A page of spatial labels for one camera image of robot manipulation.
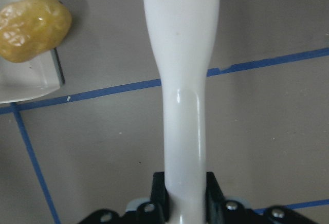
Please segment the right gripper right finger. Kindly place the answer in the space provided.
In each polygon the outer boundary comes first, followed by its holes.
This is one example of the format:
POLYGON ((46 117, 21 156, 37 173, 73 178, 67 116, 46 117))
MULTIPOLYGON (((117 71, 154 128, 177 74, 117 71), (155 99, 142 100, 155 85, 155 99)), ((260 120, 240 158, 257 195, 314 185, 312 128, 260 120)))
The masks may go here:
POLYGON ((280 205, 270 206, 262 214, 240 201, 226 198, 213 172, 206 176, 206 220, 216 224, 316 224, 315 221, 280 205))

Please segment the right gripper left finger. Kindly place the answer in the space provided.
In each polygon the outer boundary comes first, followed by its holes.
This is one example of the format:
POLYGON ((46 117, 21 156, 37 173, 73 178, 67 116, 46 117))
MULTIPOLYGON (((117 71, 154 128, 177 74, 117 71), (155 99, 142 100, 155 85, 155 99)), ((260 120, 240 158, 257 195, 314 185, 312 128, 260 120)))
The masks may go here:
POLYGON ((164 172, 156 172, 153 174, 148 201, 137 204, 134 210, 126 211, 122 216, 110 209, 99 209, 79 223, 166 223, 169 218, 169 195, 165 186, 165 174, 164 172))

